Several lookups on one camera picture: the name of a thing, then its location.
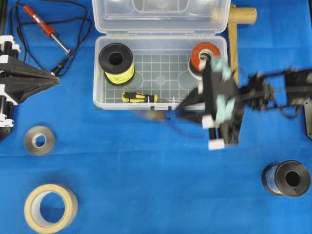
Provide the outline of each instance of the electrical cord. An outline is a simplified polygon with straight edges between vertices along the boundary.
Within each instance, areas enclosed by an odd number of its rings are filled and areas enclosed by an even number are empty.
[[[77,39],[77,43],[75,48],[71,51],[70,54],[68,54],[60,63],[57,64],[57,66],[55,68],[53,68],[51,70],[51,73],[53,73],[54,75],[58,76],[58,77],[63,77],[64,75],[66,75],[66,73],[68,72],[69,68],[71,67],[75,56],[77,54],[77,50],[78,48],[86,41],[86,39],[88,38],[88,36],[91,33],[92,30],[92,21],[87,18],[88,17],[88,9],[82,5],[81,3],[78,2],[74,2],[71,0],[41,0],[41,1],[46,1],[46,2],[58,2],[58,3],[66,3],[66,4],[72,4],[72,5],[76,5],[79,6],[81,8],[83,8],[85,10],[85,14],[83,17],[72,17],[69,19],[64,19],[64,20],[57,20],[57,21],[47,21],[46,24],[62,24],[62,23],[68,23],[68,22],[73,22],[76,20],[81,20],[81,26],[79,29],[79,34],[78,34],[78,39]],[[24,32],[23,32],[23,27],[26,25],[30,25],[30,24],[36,24],[35,22],[21,22],[20,21],[20,16],[19,16],[19,7],[23,7],[24,4],[20,3],[20,0],[17,0],[17,3],[11,8],[10,10],[10,34],[13,35],[13,24],[12,24],[12,14],[13,11],[15,9],[15,13],[16,13],[16,19],[17,19],[17,33],[19,36],[19,39],[21,40],[23,46],[24,46],[24,59],[23,61],[26,61],[27,55],[29,55],[31,57],[31,59],[38,65],[38,67],[40,67],[40,69],[48,72],[42,65],[41,63],[35,58],[35,56],[30,52],[28,46],[27,46],[27,42],[24,36]],[[84,37],[82,37],[82,32],[84,29],[84,26],[86,24],[86,22],[89,23],[89,27],[87,32],[85,33]],[[62,74],[60,74],[61,70],[64,69],[64,67],[67,65],[67,67],[65,68],[64,72]]]

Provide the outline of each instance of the yellow black screwdriver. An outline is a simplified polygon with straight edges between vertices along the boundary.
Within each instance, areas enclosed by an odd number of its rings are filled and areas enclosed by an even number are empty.
[[[130,102],[130,103],[157,103],[158,101],[166,101],[166,102],[172,102],[173,99],[163,99],[158,98],[157,94],[154,95],[148,95],[148,94],[140,94],[136,92],[125,92],[122,94],[122,100],[124,102]]]

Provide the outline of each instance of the screwdriver handle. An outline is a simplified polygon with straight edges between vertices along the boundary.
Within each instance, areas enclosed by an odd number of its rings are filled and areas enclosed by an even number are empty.
[[[24,6],[24,11],[27,12],[27,14],[29,14],[29,16],[31,18],[33,18],[33,20],[40,26],[40,28],[42,28],[43,33],[47,36],[47,37],[51,37],[51,34],[56,34],[56,31],[53,29],[52,26],[47,25],[34,11],[33,8],[31,8],[29,5],[25,5]]]
[[[122,100],[124,102],[130,103],[140,103],[140,102],[150,102],[150,103],[157,103],[158,96],[155,95],[147,95],[147,94],[139,94],[136,92],[131,93],[123,93]]]

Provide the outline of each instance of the plastic box lid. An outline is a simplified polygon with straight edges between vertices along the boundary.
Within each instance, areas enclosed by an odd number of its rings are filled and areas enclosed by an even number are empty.
[[[231,0],[92,0],[100,33],[221,33]]]

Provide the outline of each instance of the plastic storage container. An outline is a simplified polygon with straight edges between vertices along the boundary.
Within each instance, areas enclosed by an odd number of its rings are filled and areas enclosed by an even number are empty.
[[[106,34],[96,41],[94,104],[104,110],[168,110],[178,106],[198,85],[188,72],[192,49],[211,42],[225,60],[227,44],[215,36],[225,30],[230,0],[93,0],[96,29]],[[98,62],[108,44],[128,46],[134,54],[136,74],[126,86],[112,86]],[[157,94],[160,103],[123,103],[123,92]],[[196,105],[193,109],[204,109]]]

